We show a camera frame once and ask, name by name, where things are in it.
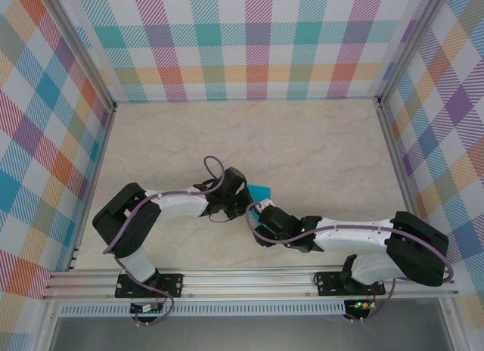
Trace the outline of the blue paper sheet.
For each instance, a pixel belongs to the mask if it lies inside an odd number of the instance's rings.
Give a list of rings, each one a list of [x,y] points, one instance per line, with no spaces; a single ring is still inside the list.
[[[255,202],[261,202],[263,200],[269,199],[271,200],[271,188],[259,185],[248,185],[249,193]],[[256,212],[255,208],[251,210],[251,214],[256,221],[257,225],[259,223],[259,214]]]

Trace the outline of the grey metal sheet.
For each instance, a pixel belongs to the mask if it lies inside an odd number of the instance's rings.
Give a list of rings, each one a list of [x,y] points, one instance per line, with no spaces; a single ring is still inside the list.
[[[127,318],[62,318],[49,351],[454,351],[439,326],[351,324],[338,318],[187,317],[148,328]]]

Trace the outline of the small black circuit board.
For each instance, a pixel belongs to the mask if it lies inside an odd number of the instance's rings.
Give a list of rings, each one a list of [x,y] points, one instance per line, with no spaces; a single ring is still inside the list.
[[[163,310],[162,303],[131,303],[130,312],[133,314],[160,314]]]

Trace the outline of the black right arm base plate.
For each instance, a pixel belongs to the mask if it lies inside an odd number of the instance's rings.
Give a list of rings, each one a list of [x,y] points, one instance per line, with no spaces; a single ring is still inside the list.
[[[313,275],[320,297],[329,296],[383,296],[384,284],[375,282],[371,285],[359,283],[342,272],[316,272]]]

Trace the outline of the aluminium mounting rail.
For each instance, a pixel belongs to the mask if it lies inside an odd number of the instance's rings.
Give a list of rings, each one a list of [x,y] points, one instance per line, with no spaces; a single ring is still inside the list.
[[[316,300],[322,282],[316,272],[330,266],[245,269],[161,269],[184,275],[179,301]],[[46,302],[115,301],[119,269],[74,269],[55,272],[42,299]]]

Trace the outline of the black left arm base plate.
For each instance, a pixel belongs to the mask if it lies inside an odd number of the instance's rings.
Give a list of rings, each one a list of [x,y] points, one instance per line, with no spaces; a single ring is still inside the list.
[[[182,294],[183,274],[156,273],[147,279],[144,284],[158,290],[163,290],[173,298],[179,298]],[[116,298],[155,298],[157,295],[157,292],[136,284],[127,274],[121,273],[118,276],[114,293]]]

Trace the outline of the aluminium side rail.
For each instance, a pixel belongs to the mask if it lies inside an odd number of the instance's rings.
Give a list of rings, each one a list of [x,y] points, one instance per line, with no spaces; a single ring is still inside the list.
[[[396,219],[410,219],[417,215],[417,208],[414,199],[411,195],[411,188],[406,177],[405,167],[399,156],[396,141],[392,135],[389,120],[386,117],[386,112],[383,105],[378,101],[378,98],[372,98],[374,109],[386,142],[389,157],[392,163],[396,180],[399,185],[399,190],[402,195],[405,210],[396,212]],[[425,261],[428,260],[428,255],[433,255],[425,247],[425,244],[418,242],[417,233],[411,234],[408,228],[401,228],[402,223],[392,223],[393,235],[391,236],[391,255],[396,255],[394,260],[398,261],[398,265],[404,266],[404,273],[408,278],[413,277],[414,272],[426,272],[428,265]]]
[[[109,143],[110,134],[112,132],[117,109],[118,109],[118,104],[114,103],[113,108],[110,110],[110,113],[107,118],[107,126],[105,129],[103,140],[101,142],[101,146],[99,147],[98,154],[96,157],[92,180],[88,184],[87,192],[85,193],[85,199],[82,203],[82,207],[81,207],[82,212],[80,213],[79,220],[75,224],[75,227],[70,232],[70,236],[68,237],[69,242],[67,243],[66,256],[64,257],[64,260],[61,263],[59,263],[59,269],[62,272],[68,272],[69,270],[71,270],[74,262],[76,261],[75,253],[79,251],[80,244],[82,242],[82,236],[84,235],[85,228],[88,222],[88,215],[92,207],[92,202],[95,195],[95,189],[98,184],[98,179],[101,173],[101,168],[102,168],[103,160],[107,150],[107,146]]]

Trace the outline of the aluminium frame leg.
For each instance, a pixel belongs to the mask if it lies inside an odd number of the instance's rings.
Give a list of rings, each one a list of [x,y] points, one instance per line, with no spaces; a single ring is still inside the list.
[[[455,298],[439,298],[439,305],[442,310],[445,327],[450,337],[452,349],[454,351],[471,351]]]
[[[52,301],[46,303],[33,351],[50,350],[60,310],[61,304],[59,302]]]

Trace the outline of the aluminium frame upright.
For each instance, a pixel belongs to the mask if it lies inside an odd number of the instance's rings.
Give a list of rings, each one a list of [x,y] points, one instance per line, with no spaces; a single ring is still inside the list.
[[[91,80],[95,91],[100,95],[101,100],[107,105],[110,112],[116,110],[116,102],[110,94],[101,74],[98,72],[94,61],[91,59],[88,50],[81,40],[75,26],[72,24],[67,12],[64,10],[61,0],[43,0],[47,9],[52,14],[54,21],[59,26],[67,44],[71,47],[74,56],[79,60],[86,76]]]
[[[399,43],[396,58],[390,61],[384,75],[385,79],[383,79],[380,84],[381,88],[378,89],[374,97],[377,110],[385,109],[389,98],[396,90],[405,70],[422,44],[444,2],[445,0],[425,0],[418,3],[402,34],[404,42]]]

